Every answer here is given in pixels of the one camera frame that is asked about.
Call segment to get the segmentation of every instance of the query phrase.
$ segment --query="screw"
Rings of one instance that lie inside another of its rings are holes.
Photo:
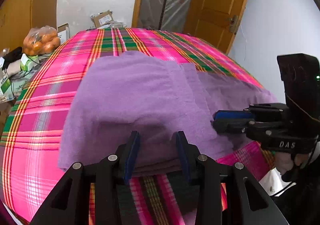
[[[75,169],[75,170],[79,169],[80,167],[81,167],[81,163],[79,163],[79,162],[75,162],[75,163],[72,165],[72,168]]]
[[[112,155],[110,155],[109,157],[108,157],[108,160],[109,161],[115,161],[115,160],[117,160],[118,159],[118,156],[116,156],[115,154],[112,154]]]
[[[241,170],[241,169],[243,169],[244,165],[243,165],[243,163],[241,163],[241,162],[237,162],[237,163],[235,163],[235,167],[236,167],[237,169]]]
[[[198,159],[200,161],[206,161],[208,159],[208,157],[205,154],[201,154],[201,155],[198,156]]]

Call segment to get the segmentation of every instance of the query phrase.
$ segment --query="plaid bedspread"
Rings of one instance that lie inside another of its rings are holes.
[[[200,71],[233,76],[261,85],[243,68],[206,42],[183,34],[145,29],[79,32],[42,66],[12,108],[0,143],[1,200],[18,216],[31,221],[43,200],[63,175],[57,168],[61,132],[80,81],[101,56],[139,50],[178,63],[192,62]],[[257,179],[271,168],[270,155],[257,142],[219,159],[243,162]],[[180,172],[133,178],[119,187],[123,224],[186,224],[196,209],[198,188],[188,187]],[[226,208],[221,185],[222,206]],[[94,224],[94,184],[90,196],[90,224]]]

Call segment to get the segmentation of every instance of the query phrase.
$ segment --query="wooden door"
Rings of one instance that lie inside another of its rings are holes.
[[[202,38],[228,53],[247,0],[191,0],[184,33]]]

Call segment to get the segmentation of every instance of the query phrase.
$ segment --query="bag of oranges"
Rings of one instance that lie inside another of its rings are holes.
[[[44,26],[32,28],[23,41],[23,53],[28,56],[48,54],[60,46],[60,38],[55,28]]]

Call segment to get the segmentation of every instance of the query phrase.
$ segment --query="folded purple garment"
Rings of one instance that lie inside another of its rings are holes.
[[[211,127],[217,110],[242,110],[250,103],[274,102],[266,90],[230,77],[197,72],[127,51],[102,57],[84,76],[74,97],[60,143],[58,166],[99,162],[141,135],[134,172],[156,174],[180,168],[172,134],[184,131],[189,143],[213,159],[247,144],[243,135],[217,135]]]

